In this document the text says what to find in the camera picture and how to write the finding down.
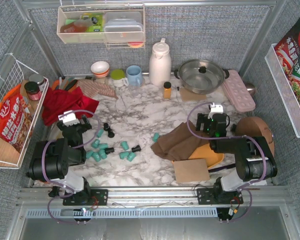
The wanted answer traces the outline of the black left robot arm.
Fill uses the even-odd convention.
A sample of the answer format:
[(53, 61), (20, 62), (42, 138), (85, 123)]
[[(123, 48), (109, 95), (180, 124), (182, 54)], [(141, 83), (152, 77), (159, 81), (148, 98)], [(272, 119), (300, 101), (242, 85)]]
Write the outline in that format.
[(62, 132), (62, 138), (51, 143), (39, 141), (35, 144), (26, 176), (33, 181), (62, 186), (66, 195), (73, 194), (71, 201), (85, 203), (92, 197), (90, 185), (84, 177), (69, 170), (69, 167), (86, 162), (88, 155), (83, 147), (83, 133), (92, 126), (88, 118), (82, 115), (80, 120), (61, 119), (57, 127)]

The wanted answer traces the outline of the orange plastic basket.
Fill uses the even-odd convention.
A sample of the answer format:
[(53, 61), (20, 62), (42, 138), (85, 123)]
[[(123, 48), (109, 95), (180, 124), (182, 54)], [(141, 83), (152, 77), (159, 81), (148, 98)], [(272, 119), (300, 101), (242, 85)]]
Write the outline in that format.
[(215, 153), (209, 144), (198, 147), (186, 160), (173, 161), (174, 167), (187, 170), (209, 170), (224, 160), (223, 153)]

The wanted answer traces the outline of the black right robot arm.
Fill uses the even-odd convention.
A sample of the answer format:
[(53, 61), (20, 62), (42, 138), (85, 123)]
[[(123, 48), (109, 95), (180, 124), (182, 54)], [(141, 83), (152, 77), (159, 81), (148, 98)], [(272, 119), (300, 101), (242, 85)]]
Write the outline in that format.
[(278, 172), (274, 159), (273, 134), (264, 120), (251, 116), (242, 118), (231, 127), (233, 137), (226, 137), (230, 118), (225, 113), (197, 115), (197, 131), (210, 137), (209, 148), (217, 154), (233, 154), (235, 170), (219, 177), (211, 196), (216, 202), (239, 198), (238, 188), (250, 185), (257, 180), (275, 177)]

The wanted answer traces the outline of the brown cardboard piece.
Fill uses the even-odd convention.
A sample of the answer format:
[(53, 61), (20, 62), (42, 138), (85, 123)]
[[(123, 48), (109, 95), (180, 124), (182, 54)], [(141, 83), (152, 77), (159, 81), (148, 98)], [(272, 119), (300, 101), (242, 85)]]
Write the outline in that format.
[(188, 159), (173, 162), (177, 183), (202, 182), (210, 180), (205, 159)]

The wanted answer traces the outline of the brown cloth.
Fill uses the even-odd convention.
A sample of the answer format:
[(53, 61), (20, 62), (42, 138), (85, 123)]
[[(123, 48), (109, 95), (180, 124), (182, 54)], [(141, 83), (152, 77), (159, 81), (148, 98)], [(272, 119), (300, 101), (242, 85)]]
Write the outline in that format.
[(165, 160), (184, 161), (188, 160), (193, 152), (208, 144), (207, 139), (194, 136), (188, 129), (188, 125), (182, 122), (171, 132), (160, 136), (152, 146), (153, 153)]

